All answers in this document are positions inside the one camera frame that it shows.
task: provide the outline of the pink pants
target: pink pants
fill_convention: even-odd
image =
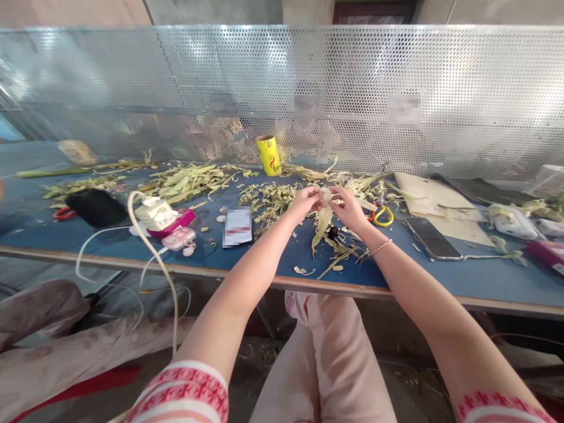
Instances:
[[[0,302],[0,351],[41,330],[45,337],[64,335],[89,311],[77,286],[52,280]],[[172,345],[173,319],[156,321],[138,315],[50,340],[33,348],[0,354],[0,421],[10,421],[72,385],[134,358]],[[183,318],[183,340],[194,318]]]
[[[352,298],[286,292],[296,329],[264,383],[251,423],[396,422]]]

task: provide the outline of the bracelet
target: bracelet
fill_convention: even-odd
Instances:
[[[369,256],[373,256],[374,254],[376,254],[377,252],[379,252],[381,249],[383,249],[386,245],[388,245],[390,242],[392,242],[391,239],[387,239],[386,241],[384,241],[383,243],[381,243],[378,247],[376,247],[374,249],[374,251],[372,251],[371,253],[368,253]]]

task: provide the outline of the cardboard sheet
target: cardboard sheet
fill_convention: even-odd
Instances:
[[[477,210],[461,212],[439,207],[439,204],[446,207],[474,207],[462,194],[443,182],[401,172],[395,173],[395,179],[400,189],[417,197],[427,197],[420,200],[405,199],[409,212],[414,216],[426,217],[430,214],[449,219],[486,221]]]
[[[460,219],[446,219],[444,217],[433,216],[432,214],[423,215],[421,217],[429,219],[438,231],[445,236],[482,244],[488,247],[495,247],[494,243],[490,241],[488,234],[486,234],[476,222]]]

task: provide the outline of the red box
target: red box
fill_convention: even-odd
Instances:
[[[554,241],[530,241],[527,251],[564,278],[564,245]]]

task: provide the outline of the peeled corn husk pile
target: peeled corn husk pile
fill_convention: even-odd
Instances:
[[[43,198],[53,199],[53,203],[49,206],[50,209],[64,209],[66,207],[65,201],[69,194],[87,188],[107,190],[117,185],[118,181],[123,179],[127,179],[127,176],[108,175],[97,178],[76,180],[59,185],[44,186],[43,189],[47,191],[47,194],[45,194]]]
[[[141,187],[140,190],[149,195],[164,198],[171,205],[191,200],[205,193],[211,199],[211,194],[226,188],[231,181],[237,181],[235,175],[243,170],[230,164],[225,166],[215,164],[196,166],[193,163],[188,166],[178,165],[164,172],[152,174],[151,177],[157,177],[157,179]]]
[[[303,188],[301,183],[277,185],[276,182],[270,184],[249,185],[241,191],[239,205],[249,205],[253,213],[266,207],[254,222],[260,224],[260,228],[255,232],[256,236],[262,235],[271,224],[273,224],[294,201],[296,193]]]

